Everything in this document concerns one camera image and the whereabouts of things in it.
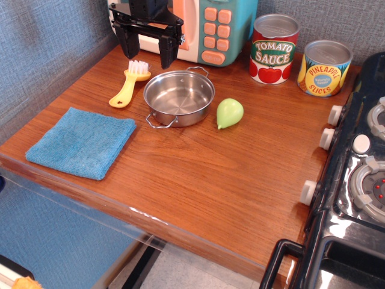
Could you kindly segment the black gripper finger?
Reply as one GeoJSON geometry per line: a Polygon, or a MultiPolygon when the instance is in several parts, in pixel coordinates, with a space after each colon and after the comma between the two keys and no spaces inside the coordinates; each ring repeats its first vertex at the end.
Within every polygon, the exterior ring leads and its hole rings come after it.
{"type": "Polygon", "coordinates": [[[159,38],[159,52],[162,69],[168,69],[177,58],[179,46],[182,43],[182,35],[162,35],[159,38]]]}
{"type": "Polygon", "coordinates": [[[128,30],[127,27],[118,26],[117,24],[114,25],[114,28],[123,53],[128,59],[133,59],[140,51],[138,34],[128,30]]]}

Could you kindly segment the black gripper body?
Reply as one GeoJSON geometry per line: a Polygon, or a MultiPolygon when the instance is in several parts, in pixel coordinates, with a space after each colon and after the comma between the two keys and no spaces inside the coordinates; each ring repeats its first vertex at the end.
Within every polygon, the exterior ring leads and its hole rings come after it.
{"type": "Polygon", "coordinates": [[[184,38],[183,20],[168,9],[167,1],[113,1],[108,8],[118,35],[133,33],[152,38],[184,38]]]}

